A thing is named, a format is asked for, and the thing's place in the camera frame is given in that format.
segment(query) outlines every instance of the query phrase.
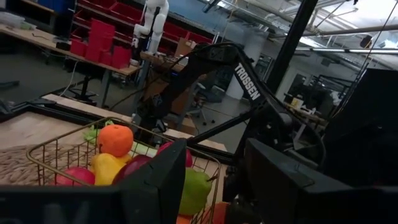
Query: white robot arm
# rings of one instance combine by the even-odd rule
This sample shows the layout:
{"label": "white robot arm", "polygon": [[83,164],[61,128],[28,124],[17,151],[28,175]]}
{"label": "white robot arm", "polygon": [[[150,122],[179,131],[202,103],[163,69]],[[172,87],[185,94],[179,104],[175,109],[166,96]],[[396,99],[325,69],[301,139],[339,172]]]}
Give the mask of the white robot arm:
{"label": "white robot arm", "polygon": [[[159,8],[159,13],[156,15],[156,9]],[[144,16],[144,25],[136,24],[134,26],[134,33],[132,38],[131,47],[136,50],[135,55],[133,54],[132,61],[136,62],[138,59],[142,47],[140,47],[140,41],[143,41],[151,32],[152,36],[148,48],[148,52],[155,54],[159,47],[160,40],[163,34],[164,23],[166,22],[167,14],[169,13],[169,2],[167,0],[147,0],[146,11]]]}

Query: office chair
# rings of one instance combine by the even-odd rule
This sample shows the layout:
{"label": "office chair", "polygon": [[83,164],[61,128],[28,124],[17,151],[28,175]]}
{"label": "office chair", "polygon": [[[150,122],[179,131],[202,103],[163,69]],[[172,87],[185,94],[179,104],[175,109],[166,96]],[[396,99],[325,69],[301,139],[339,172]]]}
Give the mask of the office chair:
{"label": "office chair", "polygon": [[188,114],[195,114],[197,118],[200,115],[203,117],[203,125],[207,125],[207,118],[203,112],[203,105],[206,103],[221,103],[223,98],[217,95],[212,89],[216,82],[216,72],[207,74],[206,79],[197,84],[197,93],[195,96],[195,110],[189,111]]}

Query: gold wire basket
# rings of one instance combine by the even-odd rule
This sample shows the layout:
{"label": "gold wire basket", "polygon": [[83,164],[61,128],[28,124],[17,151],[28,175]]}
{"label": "gold wire basket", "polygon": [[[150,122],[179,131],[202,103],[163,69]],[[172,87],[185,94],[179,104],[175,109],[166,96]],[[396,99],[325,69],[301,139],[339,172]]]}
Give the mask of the gold wire basket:
{"label": "gold wire basket", "polygon": [[[106,125],[108,121],[112,121],[114,124],[128,126],[135,130],[134,137],[145,136],[146,139],[150,139],[147,142],[142,142],[135,138],[134,145],[130,152],[132,157],[138,154],[154,157],[157,151],[156,148],[159,147],[159,144],[173,141],[165,136],[156,134],[135,124],[127,123],[119,118],[103,118],[27,150],[27,158],[37,164],[37,175],[39,180],[37,185],[56,185],[55,178],[57,175],[62,175],[71,179],[74,185],[90,185],[68,175],[64,171],[69,167],[84,167],[89,169],[91,158],[99,153],[99,149],[96,147],[96,137],[91,139],[84,138],[84,133],[94,127],[95,136],[97,136],[99,133],[98,129]],[[201,155],[200,157],[193,157],[193,168],[196,171],[206,172],[213,180],[213,186],[207,199],[206,208],[203,208],[202,211],[194,215],[191,219],[191,223],[211,223],[213,220],[221,164],[214,157],[190,147],[188,147],[188,149],[191,152],[194,151],[198,155]]]}

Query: green pear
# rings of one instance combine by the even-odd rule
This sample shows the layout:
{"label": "green pear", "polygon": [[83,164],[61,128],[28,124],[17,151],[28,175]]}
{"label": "green pear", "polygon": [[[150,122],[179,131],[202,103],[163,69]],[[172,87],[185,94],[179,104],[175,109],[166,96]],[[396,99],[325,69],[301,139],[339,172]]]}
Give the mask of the green pear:
{"label": "green pear", "polygon": [[180,215],[194,215],[206,206],[211,191],[210,177],[192,168],[185,170],[185,182],[180,203]]}

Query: pillar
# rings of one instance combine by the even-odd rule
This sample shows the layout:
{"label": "pillar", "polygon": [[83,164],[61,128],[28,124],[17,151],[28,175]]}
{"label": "pillar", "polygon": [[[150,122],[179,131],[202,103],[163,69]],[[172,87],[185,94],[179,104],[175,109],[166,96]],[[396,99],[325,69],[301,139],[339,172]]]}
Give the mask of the pillar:
{"label": "pillar", "polygon": [[[249,58],[254,60],[252,63],[253,66],[256,66],[257,61],[259,60],[260,54],[267,40],[267,35],[268,34],[256,34],[253,32],[245,33],[245,45],[243,50]],[[232,76],[232,80],[229,83],[226,94],[237,100],[242,98],[243,89],[235,76]]]}

